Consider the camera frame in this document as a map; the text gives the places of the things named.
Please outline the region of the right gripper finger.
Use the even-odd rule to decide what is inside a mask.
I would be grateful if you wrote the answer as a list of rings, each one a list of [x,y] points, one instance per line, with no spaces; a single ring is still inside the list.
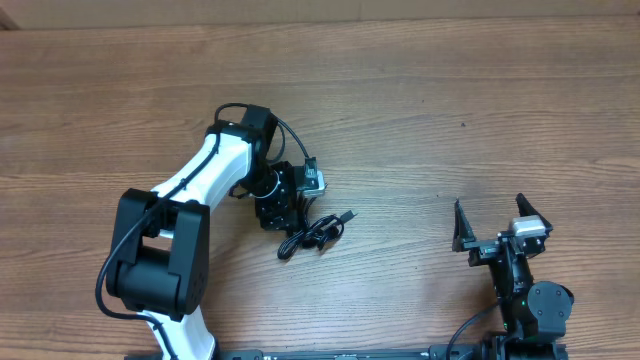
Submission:
[[[515,201],[521,217],[538,216],[545,227],[546,233],[550,233],[553,230],[553,225],[531,205],[523,193],[518,193]]]
[[[472,227],[464,214],[460,200],[454,203],[454,234],[452,240],[452,250],[454,252],[464,252],[470,249],[471,243],[476,241]]]

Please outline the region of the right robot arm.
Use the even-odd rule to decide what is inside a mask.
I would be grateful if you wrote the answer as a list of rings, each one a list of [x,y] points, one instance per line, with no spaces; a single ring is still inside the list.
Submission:
[[[493,239],[480,240],[464,214],[454,203],[452,250],[466,252],[471,267],[486,266],[492,278],[496,302],[475,314],[450,338],[448,359],[566,359],[564,345],[557,341],[566,334],[566,322],[575,302],[565,286],[537,282],[528,260],[546,250],[545,241],[553,225],[519,193],[515,198],[519,215]],[[469,349],[456,344],[460,335],[493,310],[501,314],[504,330],[489,332]]]

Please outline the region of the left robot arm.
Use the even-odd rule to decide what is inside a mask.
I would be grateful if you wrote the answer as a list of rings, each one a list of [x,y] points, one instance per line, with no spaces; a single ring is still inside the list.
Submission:
[[[270,109],[244,105],[240,122],[216,118],[196,155],[150,191],[119,200],[110,253],[96,279],[101,312],[148,324],[160,359],[212,359],[215,337],[200,303],[208,283],[210,219],[237,187],[254,199],[265,230],[289,231],[296,189],[283,163],[267,154],[280,120]]]

